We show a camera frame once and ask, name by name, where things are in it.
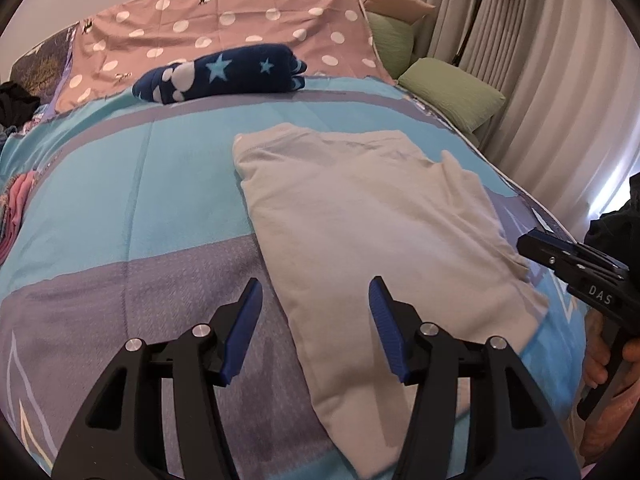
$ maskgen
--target light blue bedspread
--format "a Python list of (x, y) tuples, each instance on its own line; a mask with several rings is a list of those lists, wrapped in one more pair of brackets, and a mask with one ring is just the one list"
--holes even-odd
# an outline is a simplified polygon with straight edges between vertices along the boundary
[[(0, 409), (44, 469), (128, 338), (174, 338), (235, 301), (256, 276), (265, 286), (263, 313), (241, 375), (216, 392), (239, 473), (355, 478), (311, 408), (231, 157), (236, 134), (283, 122), (321, 132), (402, 130), (430, 159), (448, 150), (479, 175), (511, 244), (540, 222), (566, 236), (435, 112), (373, 79), (308, 78), (293, 94), (166, 106), (130, 91), (90, 102), (12, 137), (0, 156), (0, 184), (41, 172), (0, 269)], [(565, 416), (584, 354), (582, 312), (548, 270), (532, 264), (532, 282), (550, 310), (522, 359)], [(164, 395), (170, 400), (169, 387)], [(452, 472), (463, 468), (467, 428), (463, 417)], [(179, 472), (175, 430), (166, 428), (165, 439), (170, 470)]]

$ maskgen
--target pink cloth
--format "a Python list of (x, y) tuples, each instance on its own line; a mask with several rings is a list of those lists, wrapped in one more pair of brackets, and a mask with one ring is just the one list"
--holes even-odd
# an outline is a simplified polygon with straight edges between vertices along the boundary
[(0, 241), (0, 264), (4, 263), (18, 237), (18, 231), (22, 224), (24, 204), (27, 202), (35, 173), (35, 171), (23, 173), (9, 190), (9, 205), (6, 214), (9, 215), (10, 219), (8, 220), (4, 238)]

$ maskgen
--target green pillow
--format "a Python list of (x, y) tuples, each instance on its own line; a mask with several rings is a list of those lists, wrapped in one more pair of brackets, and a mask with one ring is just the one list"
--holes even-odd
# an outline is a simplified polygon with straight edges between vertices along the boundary
[(416, 61), (398, 82), (434, 105), (467, 136), (487, 122), (505, 101), (504, 95), (492, 86), (433, 57)]
[(393, 79), (398, 79), (407, 69), (414, 49), (414, 30), (411, 25), (367, 12), (380, 61)]

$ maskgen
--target finger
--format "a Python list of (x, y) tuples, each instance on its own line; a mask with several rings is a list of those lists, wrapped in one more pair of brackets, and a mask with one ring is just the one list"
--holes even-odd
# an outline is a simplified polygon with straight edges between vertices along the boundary
[(609, 359), (611, 359), (611, 350), (599, 335), (587, 339), (586, 352), (602, 366), (609, 364)]
[(633, 386), (640, 380), (640, 363), (634, 363), (619, 388), (619, 392)]
[(588, 311), (587, 316), (584, 318), (584, 327), (587, 333), (587, 338), (593, 335), (599, 336), (602, 334), (603, 326), (604, 316), (594, 308)]
[(596, 384), (607, 382), (607, 369), (588, 354), (585, 355), (582, 362), (582, 374), (585, 381), (590, 380)]
[(586, 376), (583, 376), (582, 378), (584, 380), (584, 384), (592, 388), (593, 390), (595, 390), (599, 386), (599, 384), (591, 378), (588, 378)]
[(630, 363), (640, 362), (640, 338), (632, 339), (625, 345), (622, 357)]

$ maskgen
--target metal screw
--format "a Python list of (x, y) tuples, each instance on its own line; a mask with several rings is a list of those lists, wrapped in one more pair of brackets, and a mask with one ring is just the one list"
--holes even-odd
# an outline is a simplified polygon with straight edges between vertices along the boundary
[(191, 330), (191, 333), (196, 337), (207, 336), (207, 335), (209, 335), (210, 332), (211, 332), (211, 327), (209, 325), (205, 325), (205, 324), (196, 325)]
[(504, 350), (507, 348), (507, 340), (499, 335), (494, 335), (489, 339), (489, 344), (496, 350)]
[(420, 325), (420, 333), (425, 336), (438, 335), (439, 331), (440, 329), (438, 329), (438, 326), (433, 323), (422, 323)]
[(127, 344), (124, 345), (124, 348), (126, 348), (129, 352), (137, 352), (138, 350), (140, 350), (140, 348), (142, 348), (142, 341), (137, 337), (129, 339), (127, 341)]

